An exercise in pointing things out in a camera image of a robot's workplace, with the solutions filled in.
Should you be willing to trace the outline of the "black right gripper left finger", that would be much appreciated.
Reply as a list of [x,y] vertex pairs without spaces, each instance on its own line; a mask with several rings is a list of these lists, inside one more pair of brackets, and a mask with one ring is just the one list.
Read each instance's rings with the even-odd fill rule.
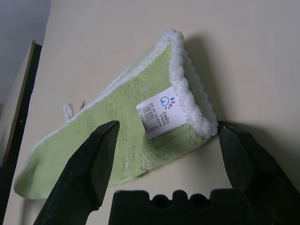
[[36,225],[84,225],[99,210],[111,176],[120,123],[95,129],[70,157],[39,215]]

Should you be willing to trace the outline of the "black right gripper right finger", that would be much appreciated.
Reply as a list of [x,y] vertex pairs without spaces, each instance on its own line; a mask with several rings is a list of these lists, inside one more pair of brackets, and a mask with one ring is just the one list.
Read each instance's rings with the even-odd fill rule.
[[298,225],[300,194],[276,160],[241,127],[220,121],[218,137],[228,179],[242,189],[262,225]]

